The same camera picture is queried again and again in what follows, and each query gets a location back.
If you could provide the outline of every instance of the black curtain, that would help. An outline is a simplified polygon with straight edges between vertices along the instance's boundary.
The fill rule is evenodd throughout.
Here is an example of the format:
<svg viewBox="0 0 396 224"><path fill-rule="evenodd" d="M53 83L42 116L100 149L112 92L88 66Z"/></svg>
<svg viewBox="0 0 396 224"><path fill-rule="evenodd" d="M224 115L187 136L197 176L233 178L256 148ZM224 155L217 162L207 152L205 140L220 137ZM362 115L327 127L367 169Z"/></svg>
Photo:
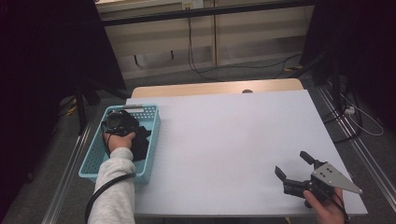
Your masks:
<svg viewBox="0 0 396 224"><path fill-rule="evenodd" d="M0 0L0 220L45 153L59 102L77 82L125 89L104 27L79 25L99 20L92 0Z"/></svg>
<svg viewBox="0 0 396 224"><path fill-rule="evenodd" d="M300 61L305 65L323 50L340 64L340 74L386 126L396 130L396 39L394 1L319 1L315 7ZM320 85L332 74L331 59L313 68Z"/></svg>

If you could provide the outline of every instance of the gray sleeve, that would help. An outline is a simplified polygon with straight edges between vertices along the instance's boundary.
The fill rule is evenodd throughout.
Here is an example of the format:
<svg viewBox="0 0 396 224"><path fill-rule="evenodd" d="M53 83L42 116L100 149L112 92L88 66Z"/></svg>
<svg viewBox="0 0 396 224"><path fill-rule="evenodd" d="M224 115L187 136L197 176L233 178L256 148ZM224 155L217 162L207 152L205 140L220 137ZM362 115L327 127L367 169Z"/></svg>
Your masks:
<svg viewBox="0 0 396 224"><path fill-rule="evenodd" d="M116 148L100 166L95 191L115 177L133 173L132 158L129 148ZM121 180L103 192L93 204L88 223L134 223L134 181Z"/></svg>

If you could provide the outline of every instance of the blue plastic basket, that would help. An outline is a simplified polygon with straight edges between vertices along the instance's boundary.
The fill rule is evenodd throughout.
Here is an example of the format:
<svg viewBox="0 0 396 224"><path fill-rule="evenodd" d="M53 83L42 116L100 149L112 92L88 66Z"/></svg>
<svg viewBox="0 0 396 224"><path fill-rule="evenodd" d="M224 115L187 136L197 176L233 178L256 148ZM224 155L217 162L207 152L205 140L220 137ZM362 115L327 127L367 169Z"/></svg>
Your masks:
<svg viewBox="0 0 396 224"><path fill-rule="evenodd" d="M158 106L156 105L114 105L110 106L101 121L103 121L108 112L112 110L125 109L131 113L140 123L141 126L151 131L148 137L148 155L145 160L134 161L136 177L134 182L138 185L147 185L151 177L151 168L154 161L155 147L157 145L158 132L160 130L161 119L158 113ZM101 127L99 124L96 134L91 142L88 153L85 156L78 175L83 178L88 178L92 182L96 182L100 165L108 160L101 136Z"/></svg>

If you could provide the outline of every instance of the white table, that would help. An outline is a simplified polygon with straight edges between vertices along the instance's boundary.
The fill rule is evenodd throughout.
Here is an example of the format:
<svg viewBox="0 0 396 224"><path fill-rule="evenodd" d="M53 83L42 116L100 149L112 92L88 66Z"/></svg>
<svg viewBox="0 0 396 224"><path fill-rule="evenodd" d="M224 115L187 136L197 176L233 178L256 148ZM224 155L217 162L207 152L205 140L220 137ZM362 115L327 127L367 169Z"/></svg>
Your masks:
<svg viewBox="0 0 396 224"><path fill-rule="evenodd" d="M312 215L285 195L279 166L295 180L313 167L301 150L349 177L307 91L133 98L157 104L160 129L150 183L135 194L137 216L296 217ZM345 191L346 211L367 214Z"/></svg>

